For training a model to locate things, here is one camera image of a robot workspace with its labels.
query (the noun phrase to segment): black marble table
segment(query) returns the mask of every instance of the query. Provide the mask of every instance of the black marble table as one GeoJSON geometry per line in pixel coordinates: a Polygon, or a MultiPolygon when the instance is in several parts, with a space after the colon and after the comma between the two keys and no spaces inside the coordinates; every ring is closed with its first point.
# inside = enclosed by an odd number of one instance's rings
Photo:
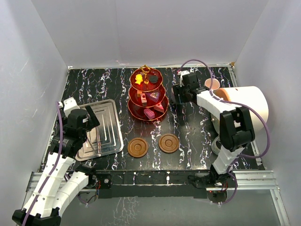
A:
{"type": "MultiPolygon", "coordinates": [[[[178,82],[178,68],[157,68],[163,76],[166,95],[170,97],[171,87],[178,82]]],[[[195,71],[200,85],[203,86],[209,71],[204,67],[188,68],[195,71]]],[[[129,78],[136,68],[114,69],[74,69],[69,71],[63,99],[74,97],[78,105],[112,99],[116,103],[124,148],[117,154],[111,154],[82,162],[96,167],[97,170],[208,170],[216,155],[211,150],[211,142],[217,136],[211,122],[210,113],[193,103],[172,105],[161,121],[145,122],[131,116],[127,102],[130,88],[129,78]],[[180,140],[179,150],[172,154],[164,153],[158,146],[160,137],[172,133],[180,140]],[[127,152],[128,142],[135,137],[143,137],[149,144],[147,154],[142,158],[133,158],[127,152]]],[[[211,67],[214,77],[221,87],[232,87],[233,83],[227,67],[211,67]]],[[[253,155],[252,147],[244,150],[253,155]]],[[[239,158],[234,168],[238,170],[258,169],[256,160],[239,158]]]]}

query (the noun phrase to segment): silver tray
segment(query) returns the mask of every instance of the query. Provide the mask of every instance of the silver tray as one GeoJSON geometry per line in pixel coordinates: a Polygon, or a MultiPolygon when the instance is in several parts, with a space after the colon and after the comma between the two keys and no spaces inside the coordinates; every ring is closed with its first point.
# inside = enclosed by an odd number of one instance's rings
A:
{"type": "Polygon", "coordinates": [[[100,126],[88,132],[88,140],[78,151],[75,159],[85,161],[120,152],[124,145],[115,102],[108,99],[79,107],[85,108],[87,105],[91,106],[100,126]]]}

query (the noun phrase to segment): white panel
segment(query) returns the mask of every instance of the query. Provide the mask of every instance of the white panel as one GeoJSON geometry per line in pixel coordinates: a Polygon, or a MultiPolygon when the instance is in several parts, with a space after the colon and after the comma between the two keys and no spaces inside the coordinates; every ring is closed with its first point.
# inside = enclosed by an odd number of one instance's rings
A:
{"type": "Polygon", "coordinates": [[[0,0],[0,225],[41,163],[67,67],[30,0],[0,0]]]}
{"type": "Polygon", "coordinates": [[[236,61],[268,0],[32,0],[73,67],[236,61]]]}
{"type": "MultiPolygon", "coordinates": [[[[272,143],[263,161],[277,176],[293,226],[301,222],[300,21],[299,0],[271,0],[235,64],[239,85],[259,87],[268,101],[272,143]]],[[[256,139],[263,151],[264,131],[256,139]]]]}

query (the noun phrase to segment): red tray tier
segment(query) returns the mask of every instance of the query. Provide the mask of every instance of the red tray tier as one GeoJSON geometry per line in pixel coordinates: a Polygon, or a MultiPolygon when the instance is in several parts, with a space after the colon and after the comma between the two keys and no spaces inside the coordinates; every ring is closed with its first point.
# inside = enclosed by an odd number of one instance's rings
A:
{"type": "Polygon", "coordinates": [[[158,89],[159,86],[162,84],[163,78],[161,75],[161,72],[154,69],[154,68],[150,68],[150,72],[148,73],[148,76],[157,76],[158,81],[156,83],[151,83],[149,82],[148,84],[145,84],[144,82],[141,82],[140,85],[136,84],[136,75],[137,74],[141,74],[144,80],[144,72],[142,71],[141,68],[137,69],[136,71],[134,71],[134,73],[131,75],[130,81],[132,86],[134,87],[134,89],[140,90],[142,92],[150,92],[153,91],[155,89],[158,89]]]}
{"type": "MultiPolygon", "coordinates": [[[[159,103],[162,102],[162,100],[163,100],[163,98],[165,96],[165,89],[164,89],[164,87],[161,85],[161,86],[159,86],[158,89],[152,91],[152,93],[154,93],[154,92],[159,92],[160,93],[158,101],[155,102],[155,101],[149,99],[148,97],[146,97],[146,100],[147,100],[146,107],[153,107],[153,106],[155,106],[155,105],[157,105],[157,104],[159,104],[159,103]]],[[[129,90],[129,92],[128,92],[128,94],[130,96],[130,99],[132,100],[132,102],[135,105],[143,107],[142,103],[141,103],[140,97],[137,96],[137,90],[136,89],[134,89],[133,87],[131,87],[130,90],[129,90]]]]}
{"type": "Polygon", "coordinates": [[[162,107],[164,108],[164,113],[155,111],[153,108],[150,108],[154,113],[155,113],[155,118],[150,120],[145,114],[144,114],[144,109],[146,107],[140,107],[135,105],[131,99],[128,100],[127,106],[128,109],[130,110],[130,113],[135,117],[138,118],[140,120],[144,120],[144,121],[153,121],[156,119],[161,118],[166,112],[167,112],[167,107],[168,107],[168,98],[166,96],[164,96],[162,102],[162,107]]]}

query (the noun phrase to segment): yellow toy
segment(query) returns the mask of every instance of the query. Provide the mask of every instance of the yellow toy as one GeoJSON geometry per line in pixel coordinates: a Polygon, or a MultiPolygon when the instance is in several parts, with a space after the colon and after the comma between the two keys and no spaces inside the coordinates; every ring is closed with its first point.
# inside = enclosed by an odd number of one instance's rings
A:
{"type": "Polygon", "coordinates": [[[140,85],[141,82],[143,82],[142,75],[140,75],[140,74],[137,74],[136,77],[135,77],[135,79],[136,79],[135,83],[138,84],[138,85],[140,85]]]}

